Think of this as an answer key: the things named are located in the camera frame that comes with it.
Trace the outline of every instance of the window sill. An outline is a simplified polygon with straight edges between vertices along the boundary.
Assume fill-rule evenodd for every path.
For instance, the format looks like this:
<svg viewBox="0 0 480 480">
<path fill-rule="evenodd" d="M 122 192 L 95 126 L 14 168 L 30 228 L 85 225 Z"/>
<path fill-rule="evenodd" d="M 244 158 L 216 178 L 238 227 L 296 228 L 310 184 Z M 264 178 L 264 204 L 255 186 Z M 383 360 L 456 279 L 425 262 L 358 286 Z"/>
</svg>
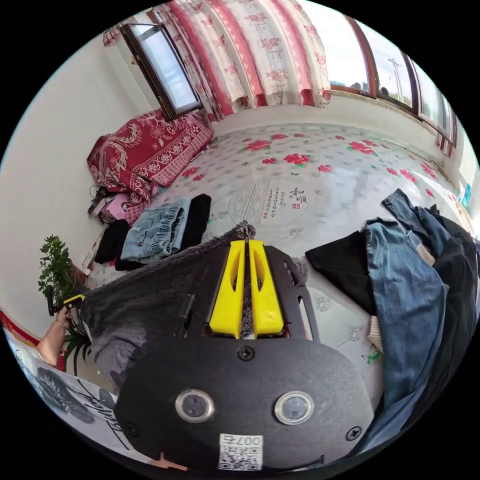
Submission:
<svg viewBox="0 0 480 480">
<path fill-rule="evenodd" d="M 412 114 L 402 110 L 401 108 L 397 108 L 393 103 L 390 103 L 387 100 L 383 100 L 381 98 L 370 98 L 369 96 L 360 95 L 358 93 L 353 93 L 353 92 L 349 92 L 349 91 L 342 91 L 342 90 L 334 90 L 334 89 L 331 90 L 331 94 L 335 97 L 345 97 L 345 98 L 353 99 L 353 100 L 362 100 L 364 102 L 369 102 L 373 105 L 377 105 L 377 106 L 382 107 L 384 109 L 395 112 L 399 115 L 402 115 L 406 119 L 410 119 L 412 122 L 415 122 L 420 127 L 423 127 L 425 130 L 427 130 L 429 133 L 431 133 L 434 136 L 438 135 L 437 130 L 435 130 L 428 123 L 419 120 L 418 118 L 416 118 Z"/>
</svg>

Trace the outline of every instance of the qr code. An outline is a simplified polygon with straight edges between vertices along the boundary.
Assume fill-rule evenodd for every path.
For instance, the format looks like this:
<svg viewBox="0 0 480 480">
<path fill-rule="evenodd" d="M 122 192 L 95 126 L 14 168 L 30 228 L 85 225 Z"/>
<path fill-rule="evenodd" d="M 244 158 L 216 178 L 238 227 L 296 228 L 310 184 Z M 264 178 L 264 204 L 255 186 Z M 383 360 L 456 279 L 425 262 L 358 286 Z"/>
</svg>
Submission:
<svg viewBox="0 0 480 480">
<path fill-rule="evenodd" d="M 220 470 L 261 470 L 263 463 L 263 439 L 259 436 L 221 435 Z"/>
</svg>

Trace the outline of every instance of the red patterned cloth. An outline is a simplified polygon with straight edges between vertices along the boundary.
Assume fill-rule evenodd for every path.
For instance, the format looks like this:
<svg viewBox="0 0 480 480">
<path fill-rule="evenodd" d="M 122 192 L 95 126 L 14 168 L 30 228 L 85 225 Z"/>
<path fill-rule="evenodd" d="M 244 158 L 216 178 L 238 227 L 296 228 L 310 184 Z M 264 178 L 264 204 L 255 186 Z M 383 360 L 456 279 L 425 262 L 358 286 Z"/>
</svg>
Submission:
<svg viewBox="0 0 480 480">
<path fill-rule="evenodd" d="M 161 110 L 150 111 L 101 136 L 87 163 L 109 192 L 130 192 L 125 219 L 131 225 L 150 205 L 158 185 L 168 187 L 213 134 L 196 113 L 169 122 Z"/>
</svg>

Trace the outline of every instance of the floor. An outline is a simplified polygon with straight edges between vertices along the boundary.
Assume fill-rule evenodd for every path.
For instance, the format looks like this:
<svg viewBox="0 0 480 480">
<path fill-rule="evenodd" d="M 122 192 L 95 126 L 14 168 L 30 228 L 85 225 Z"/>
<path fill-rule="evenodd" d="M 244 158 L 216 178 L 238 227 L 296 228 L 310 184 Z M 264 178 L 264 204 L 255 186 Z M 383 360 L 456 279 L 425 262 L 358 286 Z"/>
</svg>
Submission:
<svg viewBox="0 0 480 480">
<path fill-rule="evenodd" d="M 414 205 L 437 204 L 459 221 L 454 188 L 433 165 L 395 142 L 357 128 L 290 124 L 216 138 L 154 204 L 206 193 L 212 206 L 203 241 L 247 220 L 258 240 L 302 257 L 368 219 L 391 218 L 380 202 L 399 187 Z M 89 285 L 119 275 L 97 265 Z M 320 340 L 357 366 L 376 407 L 383 392 L 382 357 L 367 339 L 368 314 L 314 271 L 307 286 Z"/>
</svg>

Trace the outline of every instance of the bracelet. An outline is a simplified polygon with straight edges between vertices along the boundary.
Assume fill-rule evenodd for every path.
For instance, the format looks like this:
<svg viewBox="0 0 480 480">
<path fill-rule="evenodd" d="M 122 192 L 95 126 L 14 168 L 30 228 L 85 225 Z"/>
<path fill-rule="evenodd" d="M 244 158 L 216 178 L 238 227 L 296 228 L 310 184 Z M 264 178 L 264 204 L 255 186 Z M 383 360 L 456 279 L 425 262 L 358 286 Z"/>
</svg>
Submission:
<svg viewBox="0 0 480 480">
<path fill-rule="evenodd" d="M 64 325 L 61 321 L 57 320 L 56 318 L 55 318 L 55 321 L 56 321 L 59 325 L 61 325 L 65 330 L 68 328 L 66 325 Z"/>
</svg>

